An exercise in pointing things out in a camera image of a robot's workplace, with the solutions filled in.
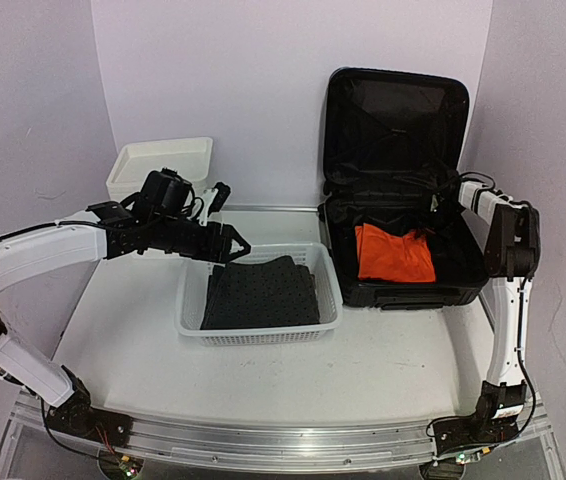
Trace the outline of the white perforated plastic basket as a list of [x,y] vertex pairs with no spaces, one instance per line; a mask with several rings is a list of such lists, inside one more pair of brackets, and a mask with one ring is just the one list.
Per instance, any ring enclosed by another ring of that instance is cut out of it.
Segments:
[[342,304],[324,245],[256,245],[227,265],[186,261],[174,326],[206,346],[307,342],[340,325]]

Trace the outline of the dark grey dotted cloth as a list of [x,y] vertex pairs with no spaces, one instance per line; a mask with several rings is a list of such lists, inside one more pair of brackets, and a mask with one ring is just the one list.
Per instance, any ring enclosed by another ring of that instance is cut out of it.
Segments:
[[296,327],[320,322],[314,276],[289,255],[216,266],[208,277],[201,328]]

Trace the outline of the orange item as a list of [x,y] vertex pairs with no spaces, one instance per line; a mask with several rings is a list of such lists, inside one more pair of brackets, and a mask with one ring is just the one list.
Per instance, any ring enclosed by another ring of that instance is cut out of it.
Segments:
[[368,223],[355,227],[359,280],[434,283],[436,272],[424,234],[391,235]]

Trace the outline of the black ribbed hard suitcase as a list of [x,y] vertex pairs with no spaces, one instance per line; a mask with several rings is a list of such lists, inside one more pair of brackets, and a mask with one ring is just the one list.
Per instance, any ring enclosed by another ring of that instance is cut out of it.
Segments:
[[426,190],[456,170],[470,97],[459,80],[343,67],[329,78],[319,218],[344,303],[430,309],[471,303],[486,285],[483,253],[460,217],[449,234],[426,236],[434,283],[359,280],[355,227],[403,236],[416,231]]

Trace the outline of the white drawer storage box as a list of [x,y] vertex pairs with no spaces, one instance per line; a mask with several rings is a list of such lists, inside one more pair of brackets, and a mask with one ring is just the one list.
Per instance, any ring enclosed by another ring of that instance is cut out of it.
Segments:
[[141,190],[148,174],[164,168],[173,170],[191,182],[200,195],[206,186],[211,150],[209,137],[133,143],[121,149],[106,181],[109,199],[99,214],[108,227],[109,259],[137,253],[128,238],[137,222],[127,206],[127,197]]

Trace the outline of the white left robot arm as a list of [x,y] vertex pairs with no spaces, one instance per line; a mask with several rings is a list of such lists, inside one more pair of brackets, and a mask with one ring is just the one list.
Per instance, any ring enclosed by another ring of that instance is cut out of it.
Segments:
[[50,358],[52,337],[79,295],[54,294],[52,287],[84,287],[98,262],[148,250],[215,264],[247,255],[250,245],[239,232],[212,218],[230,193],[222,182],[196,192],[164,168],[120,202],[0,234],[0,376],[57,408],[73,435],[90,435],[98,422],[87,388]]

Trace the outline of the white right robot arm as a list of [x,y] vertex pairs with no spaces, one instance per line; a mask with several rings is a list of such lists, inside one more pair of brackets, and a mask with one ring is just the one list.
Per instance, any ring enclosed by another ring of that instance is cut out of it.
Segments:
[[533,278],[540,263],[539,212],[497,188],[486,174],[465,172],[454,181],[457,201],[488,227],[485,268],[494,296],[494,343],[476,410],[466,433],[487,443],[526,405],[536,409],[537,392],[525,356]]

